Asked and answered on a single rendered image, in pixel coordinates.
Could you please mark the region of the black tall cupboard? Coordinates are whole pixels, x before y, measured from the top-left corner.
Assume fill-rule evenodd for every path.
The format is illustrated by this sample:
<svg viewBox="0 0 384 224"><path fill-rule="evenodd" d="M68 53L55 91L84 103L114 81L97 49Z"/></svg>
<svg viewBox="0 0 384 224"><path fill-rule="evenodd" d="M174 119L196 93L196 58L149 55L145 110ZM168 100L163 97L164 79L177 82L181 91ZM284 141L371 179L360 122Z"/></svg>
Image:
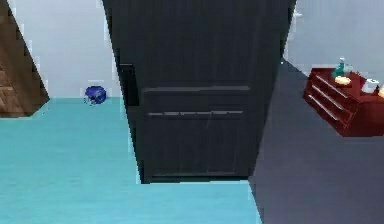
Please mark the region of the black tall cupboard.
<svg viewBox="0 0 384 224"><path fill-rule="evenodd" d="M102 0L140 180L252 175L297 0Z"/></svg>

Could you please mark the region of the blue ball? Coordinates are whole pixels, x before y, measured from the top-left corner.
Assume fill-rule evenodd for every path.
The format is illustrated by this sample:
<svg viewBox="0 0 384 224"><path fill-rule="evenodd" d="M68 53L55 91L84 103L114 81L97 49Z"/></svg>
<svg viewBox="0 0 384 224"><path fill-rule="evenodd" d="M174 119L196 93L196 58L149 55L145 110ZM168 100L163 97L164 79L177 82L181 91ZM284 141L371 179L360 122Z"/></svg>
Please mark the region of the blue ball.
<svg viewBox="0 0 384 224"><path fill-rule="evenodd" d="M102 104L107 98L106 90L102 86L89 86L85 90L85 102Z"/></svg>

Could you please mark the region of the teal spray bottle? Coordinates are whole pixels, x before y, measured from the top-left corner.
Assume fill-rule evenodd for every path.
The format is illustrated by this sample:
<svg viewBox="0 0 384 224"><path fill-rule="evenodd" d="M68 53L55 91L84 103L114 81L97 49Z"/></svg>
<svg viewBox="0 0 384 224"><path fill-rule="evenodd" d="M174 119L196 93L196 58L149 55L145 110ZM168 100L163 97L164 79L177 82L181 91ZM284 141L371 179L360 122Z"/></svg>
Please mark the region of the teal spray bottle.
<svg viewBox="0 0 384 224"><path fill-rule="evenodd" d="M344 57L340 58L339 65L333 70L331 73L332 78L336 78L338 76L346 76L350 73L350 66L345 63L346 59Z"/></svg>

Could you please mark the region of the dark red chest of drawers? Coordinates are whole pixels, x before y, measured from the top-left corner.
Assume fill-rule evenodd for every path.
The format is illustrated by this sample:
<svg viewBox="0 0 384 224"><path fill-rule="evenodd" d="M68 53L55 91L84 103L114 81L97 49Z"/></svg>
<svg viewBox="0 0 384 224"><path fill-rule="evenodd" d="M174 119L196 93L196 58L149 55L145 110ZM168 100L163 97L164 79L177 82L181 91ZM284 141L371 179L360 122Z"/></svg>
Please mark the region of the dark red chest of drawers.
<svg viewBox="0 0 384 224"><path fill-rule="evenodd" d="M351 72L348 85L337 84L333 68L313 68L303 99L343 137L384 136L384 98L363 93L366 79Z"/></svg>

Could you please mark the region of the white cup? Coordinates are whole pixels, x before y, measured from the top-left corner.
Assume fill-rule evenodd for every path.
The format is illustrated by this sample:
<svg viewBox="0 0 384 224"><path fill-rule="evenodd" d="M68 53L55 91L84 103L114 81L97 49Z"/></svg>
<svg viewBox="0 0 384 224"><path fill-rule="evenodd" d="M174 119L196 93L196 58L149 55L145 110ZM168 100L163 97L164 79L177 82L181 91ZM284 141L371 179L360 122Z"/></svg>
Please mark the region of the white cup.
<svg viewBox="0 0 384 224"><path fill-rule="evenodd" d="M361 91L367 94L372 94L377 89L379 84L380 82L375 79L367 79L362 85Z"/></svg>

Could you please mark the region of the brown wooden cupboard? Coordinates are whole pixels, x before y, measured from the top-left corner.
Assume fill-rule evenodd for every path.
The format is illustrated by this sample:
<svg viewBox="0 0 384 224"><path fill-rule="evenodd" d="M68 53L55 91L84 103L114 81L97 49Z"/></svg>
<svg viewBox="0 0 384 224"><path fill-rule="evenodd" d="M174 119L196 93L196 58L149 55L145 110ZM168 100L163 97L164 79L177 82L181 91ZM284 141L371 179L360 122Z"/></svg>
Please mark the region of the brown wooden cupboard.
<svg viewBox="0 0 384 224"><path fill-rule="evenodd" d="M49 101L7 0L0 0L0 118L30 117Z"/></svg>

